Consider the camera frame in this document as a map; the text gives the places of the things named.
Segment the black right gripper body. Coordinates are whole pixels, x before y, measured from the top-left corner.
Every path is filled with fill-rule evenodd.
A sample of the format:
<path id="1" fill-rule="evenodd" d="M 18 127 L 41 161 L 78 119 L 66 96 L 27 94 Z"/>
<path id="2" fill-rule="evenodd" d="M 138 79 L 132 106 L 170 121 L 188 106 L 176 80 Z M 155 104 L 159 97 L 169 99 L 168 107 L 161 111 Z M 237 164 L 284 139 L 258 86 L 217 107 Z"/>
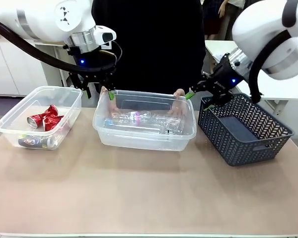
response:
<path id="1" fill-rule="evenodd" d="M 206 90 L 213 95 L 214 101 L 219 101 L 221 96 L 229 94 L 232 88 L 244 80 L 244 77 L 233 69 L 229 55 L 230 53 L 226 53 L 221 58 L 206 81 Z"/>

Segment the person's left hand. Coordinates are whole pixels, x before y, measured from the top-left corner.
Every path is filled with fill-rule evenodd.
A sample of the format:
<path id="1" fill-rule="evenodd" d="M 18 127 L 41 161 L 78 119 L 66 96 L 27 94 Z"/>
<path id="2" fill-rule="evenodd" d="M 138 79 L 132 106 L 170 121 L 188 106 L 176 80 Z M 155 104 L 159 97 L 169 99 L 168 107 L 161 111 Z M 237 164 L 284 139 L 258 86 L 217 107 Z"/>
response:
<path id="1" fill-rule="evenodd" d="M 181 100 L 182 97 L 185 97 L 185 91 L 183 89 L 177 89 L 173 96 L 175 97 L 175 100 L 167 114 L 174 117 L 182 117 L 187 112 L 186 102 Z"/>

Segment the person's right hand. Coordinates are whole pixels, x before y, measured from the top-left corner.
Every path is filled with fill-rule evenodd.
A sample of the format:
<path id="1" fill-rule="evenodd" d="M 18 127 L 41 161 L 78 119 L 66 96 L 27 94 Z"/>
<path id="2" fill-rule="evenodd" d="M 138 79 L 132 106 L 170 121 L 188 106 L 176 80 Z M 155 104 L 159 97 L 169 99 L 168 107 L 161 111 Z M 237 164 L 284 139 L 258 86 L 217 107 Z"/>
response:
<path id="1" fill-rule="evenodd" d="M 108 90 L 104 86 L 101 87 L 100 94 L 101 95 L 106 94 L 107 96 L 109 96 Z M 118 113 L 119 112 L 119 109 L 117 108 L 117 105 L 116 105 L 116 99 L 115 98 L 113 100 L 108 101 L 107 107 L 108 107 L 109 113 Z"/>

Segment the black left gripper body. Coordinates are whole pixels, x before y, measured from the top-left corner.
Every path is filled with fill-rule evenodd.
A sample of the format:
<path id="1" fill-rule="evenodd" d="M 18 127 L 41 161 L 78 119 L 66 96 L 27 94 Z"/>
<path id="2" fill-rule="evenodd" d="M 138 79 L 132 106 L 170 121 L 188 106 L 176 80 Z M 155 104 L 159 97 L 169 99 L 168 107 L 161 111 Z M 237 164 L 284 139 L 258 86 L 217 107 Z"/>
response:
<path id="1" fill-rule="evenodd" d="M 64 45 L 69 56 L 74 58 L 77 66 L 86 68 L 100 68 L 98 72 L 79 73 L 83 83 L 103 82 L 104 77 L 112 73 L 116 67 L 116 55 L 100 48 L 87 53 L 81 53 L 79 47 Z"/>

